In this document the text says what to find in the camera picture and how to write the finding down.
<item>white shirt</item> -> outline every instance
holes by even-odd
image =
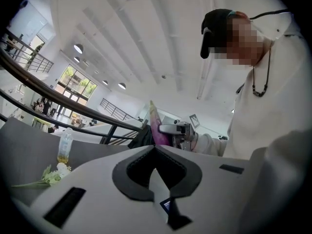
[[[235,100],[235,113],[228,129],[229,140],[199,136],[194,152],[249,159],[257,148],[292,130],[312,127],[312,61],[300,33],[291,31],[271,48],[268,89],[263,97],[253,94],[253,71]],[[255,66],[255,90],[262,92],[267,79],[269,52]]]

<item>black cap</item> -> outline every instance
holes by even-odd
[[[226,45],[227,36],[227,18],[232,10],[216,9],[205,15],[201,24],[201,34],[203,42],[200,50],[200,56],[203,59],[208,58],[210,48],[221,48]]]

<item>ceiling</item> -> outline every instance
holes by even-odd
[[[154,93],[206,105],[220,118],[232,116],[235,91],[249,69],[221,65],[200,55],[204,15],[215,8],[256,15],[283,5],[277,0],[52,0],[51,12],[62,51],[109,88],[145,100]],[[259,21],[267,33],[281,27],[280,18]],[[81,43],[83,54],[74,44]],[[124,82],[126,91],[117,84]]]

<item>black bag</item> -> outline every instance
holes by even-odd
[[[151,126],[146,125],[141,132],[129,143],[128,147],[134,149],[141,146],[155,145],[155,141],[152,135]]]

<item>black slot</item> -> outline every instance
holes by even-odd
[[[244,168],[230,165],[221,165],[219,168],[236,174],[242,174],[244,171]]]
[[[61,228],[85,192],[86,190],[82,188],[71,188],[44,216],[44,219]]]

